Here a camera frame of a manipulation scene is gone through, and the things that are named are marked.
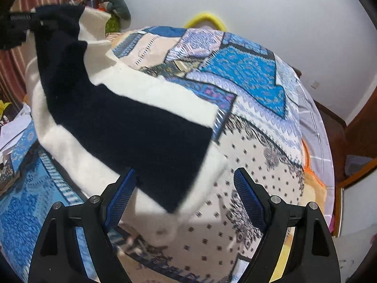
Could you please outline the cream navy striped sweater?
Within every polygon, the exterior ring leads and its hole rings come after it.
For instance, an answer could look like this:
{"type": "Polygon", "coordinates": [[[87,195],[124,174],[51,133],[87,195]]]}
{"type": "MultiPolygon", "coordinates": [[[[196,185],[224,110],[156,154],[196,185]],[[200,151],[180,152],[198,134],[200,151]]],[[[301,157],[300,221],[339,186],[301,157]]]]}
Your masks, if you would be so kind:
{"type": "Polygon", "coordinates": [[[212,139],[217,106],[117,58],[106,13],[67,4],[33,13],[25,80],[40,144],[89,196],[134,169],[123,221],[168,245],[225,170],[212,139]]]}

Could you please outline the orange plush toast blanket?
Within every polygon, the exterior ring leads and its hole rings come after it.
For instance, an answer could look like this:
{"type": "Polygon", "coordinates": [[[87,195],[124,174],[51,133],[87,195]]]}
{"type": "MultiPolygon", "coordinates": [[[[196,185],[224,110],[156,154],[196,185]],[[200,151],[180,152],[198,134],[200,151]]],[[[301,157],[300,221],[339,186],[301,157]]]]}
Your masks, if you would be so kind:
{"type": "Polygon", "coordinates": [[[305,206],[309,202],[315,202],[319,206],[321,212],[325,214],[327,188],[311,169],[309,149],[304,140],[302,140],[302,154],[304,188],[299,205],[305,206]]]}

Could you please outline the green fabric storage box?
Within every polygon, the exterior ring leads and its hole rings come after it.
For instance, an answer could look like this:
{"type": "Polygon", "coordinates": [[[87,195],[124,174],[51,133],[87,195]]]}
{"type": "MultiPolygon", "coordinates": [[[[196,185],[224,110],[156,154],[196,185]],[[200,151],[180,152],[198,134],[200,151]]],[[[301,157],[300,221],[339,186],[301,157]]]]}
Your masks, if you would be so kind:
{"type": "Polygon", "coordinates": [[[120,25],[119,17],[112,13],[110,19],[106,22],[105,34],[119,33],[120,31],[121,31],[121,25],[120,25]]]}

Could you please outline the grey plush toy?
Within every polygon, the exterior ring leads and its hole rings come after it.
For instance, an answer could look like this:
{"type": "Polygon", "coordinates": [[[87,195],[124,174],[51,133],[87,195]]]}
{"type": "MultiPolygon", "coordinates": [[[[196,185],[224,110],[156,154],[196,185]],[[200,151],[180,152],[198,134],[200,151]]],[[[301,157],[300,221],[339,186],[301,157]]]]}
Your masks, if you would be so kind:
{"type": "Polygon", "coordinates": [[[119,18],[129,21],[131,14],[125,0],[102,0],[107,3],[106,10],[117,15],[119,18]]]}

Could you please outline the grey checked bed sheet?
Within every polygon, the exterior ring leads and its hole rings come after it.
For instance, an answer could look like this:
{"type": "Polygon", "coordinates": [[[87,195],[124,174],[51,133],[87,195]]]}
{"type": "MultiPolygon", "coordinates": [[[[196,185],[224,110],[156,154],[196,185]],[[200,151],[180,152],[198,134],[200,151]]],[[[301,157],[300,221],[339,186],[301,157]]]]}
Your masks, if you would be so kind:
{"type": "Polygon", "coordinates": [[[314,100],[300,79],[296,80],[302,140],[309,149],[311,169],[327,188],[325,218],[332,215],[335,199],[335,177],[332,154],[325,125],[314,100]]]}

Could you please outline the blue patchwork bedspread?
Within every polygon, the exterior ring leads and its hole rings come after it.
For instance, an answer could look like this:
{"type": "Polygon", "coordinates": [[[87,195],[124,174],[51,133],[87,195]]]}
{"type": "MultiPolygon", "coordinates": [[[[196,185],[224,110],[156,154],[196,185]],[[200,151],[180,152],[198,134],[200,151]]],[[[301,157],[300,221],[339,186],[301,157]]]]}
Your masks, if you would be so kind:
{"type": "Polygon", "coordinates": [[[150,27],[117,46],[81,29],[47,57],[29,38],[32,121],[11,157],[1,247],[27,281],[56,201],[99,195],[127,167],[140,177],[111,240],[136,282],[225,282],[262,231],[233,185],[243,167],[267,192],[303,193],[298,79],[272,51],[231,33],[150,27]]]}

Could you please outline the yellow foam tube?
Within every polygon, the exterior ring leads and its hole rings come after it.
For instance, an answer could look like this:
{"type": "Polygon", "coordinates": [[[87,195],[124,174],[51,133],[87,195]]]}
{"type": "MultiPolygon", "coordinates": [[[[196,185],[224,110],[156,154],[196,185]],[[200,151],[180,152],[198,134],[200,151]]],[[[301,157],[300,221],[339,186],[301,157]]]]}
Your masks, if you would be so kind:
{"type": "Polygon", "coordinates": [[[190,19],[183,27],[185,29],[188,28],[196,28],[204,23],[209,23],[209,27],[214,28],[218,31],[227,32],[227,28],[225,24],[219,19],[216,15],[208,12],[201,12],[197,15],[194,15],[192,19],[190,19]]]}

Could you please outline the wall power socket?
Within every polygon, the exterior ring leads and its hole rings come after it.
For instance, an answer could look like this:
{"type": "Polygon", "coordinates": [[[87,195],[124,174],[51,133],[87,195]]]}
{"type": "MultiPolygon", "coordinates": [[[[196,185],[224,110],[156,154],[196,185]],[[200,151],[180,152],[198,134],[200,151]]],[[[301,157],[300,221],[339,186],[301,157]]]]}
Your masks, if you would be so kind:
{"type": "Polygon", "coordinates": [[[319,87],[319,85],[320,85],[320,83],[319,83],[318,81],[314,80],[314,81],[312,82],[312,84],[311,84],[311,87],[312,87],[313,89],[317,89],[317,88],[319,87]]]}

